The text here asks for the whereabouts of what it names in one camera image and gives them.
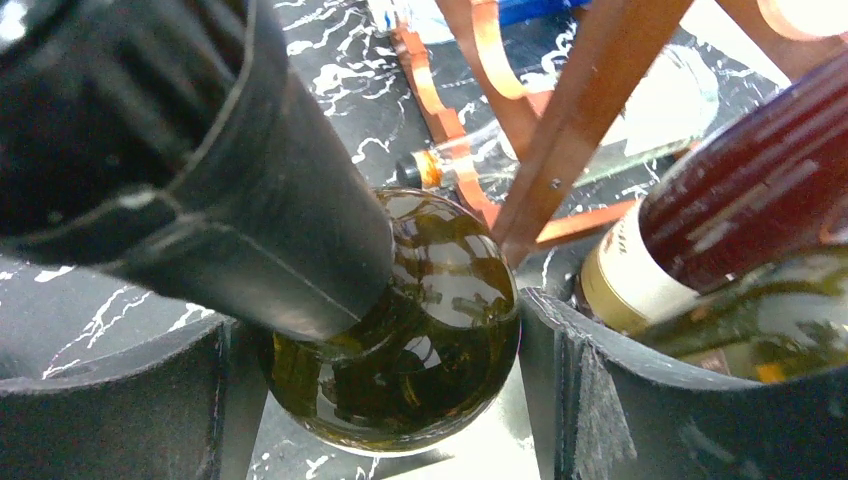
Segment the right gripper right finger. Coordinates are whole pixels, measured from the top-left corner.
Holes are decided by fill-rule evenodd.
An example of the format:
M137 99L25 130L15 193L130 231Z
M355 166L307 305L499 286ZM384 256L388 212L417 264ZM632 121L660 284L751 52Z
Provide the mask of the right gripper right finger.
M520 368L545 479L843 479L847 371L758 384L677 361L538 288Z

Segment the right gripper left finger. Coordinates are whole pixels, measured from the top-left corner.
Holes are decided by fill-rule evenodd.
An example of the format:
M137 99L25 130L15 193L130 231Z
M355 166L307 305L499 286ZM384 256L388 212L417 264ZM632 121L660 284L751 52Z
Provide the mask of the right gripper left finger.
M5 479L242 479L267 333L201 320L45 379L4 368Z

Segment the green wine bottle brown label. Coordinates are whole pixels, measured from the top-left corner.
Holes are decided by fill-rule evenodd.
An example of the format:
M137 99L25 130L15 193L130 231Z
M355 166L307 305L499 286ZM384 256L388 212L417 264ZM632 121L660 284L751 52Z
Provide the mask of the green wine bottle brown label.
M847 248L770 263L634 340L723 375L761 383L847 363Z

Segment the dark bottle cream label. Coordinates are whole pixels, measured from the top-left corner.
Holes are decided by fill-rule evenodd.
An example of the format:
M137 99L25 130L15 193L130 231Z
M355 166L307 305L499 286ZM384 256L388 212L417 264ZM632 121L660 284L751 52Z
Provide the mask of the dark bottle cream label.
M3 2L1 251L270 330L278 403L355 452L460 432L517 353L487 229L367 185L266 1Z

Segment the dark red wine bottle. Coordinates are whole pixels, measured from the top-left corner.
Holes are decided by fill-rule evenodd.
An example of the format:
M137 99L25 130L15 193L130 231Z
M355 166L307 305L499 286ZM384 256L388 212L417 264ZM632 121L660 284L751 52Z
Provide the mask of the dark red wine bottle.
M847 240L847 56L678 161L588 254L578 309L633 334L753 269Z

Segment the blue patterned bottle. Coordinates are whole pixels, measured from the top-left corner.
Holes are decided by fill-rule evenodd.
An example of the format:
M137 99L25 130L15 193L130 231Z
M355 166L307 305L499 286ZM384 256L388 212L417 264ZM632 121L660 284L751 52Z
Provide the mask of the blue patterned bottle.
M501 26L572 10L588 0L507 0L498 2ZM380 33L406 26L419 35L425 45L438 45L455 39L437 3L433 0L368 0L373 23Z

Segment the brown wooden wine rack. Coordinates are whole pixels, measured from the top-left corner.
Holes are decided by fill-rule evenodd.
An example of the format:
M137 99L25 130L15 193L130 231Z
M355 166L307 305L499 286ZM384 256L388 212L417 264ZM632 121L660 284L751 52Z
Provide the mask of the brown wooden wine rack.
M585 236L633 202L550 220L615 117L694 1L591 1L555 89L530 92L503 49L498 1L435 1L517 154L505 203L488 200L471 167L455 167L463 203L490 227L512 267L534 250ZM790 79L847 51L847 1L715 1ZM433 139L466 132L443 105L417 33L390 32Z

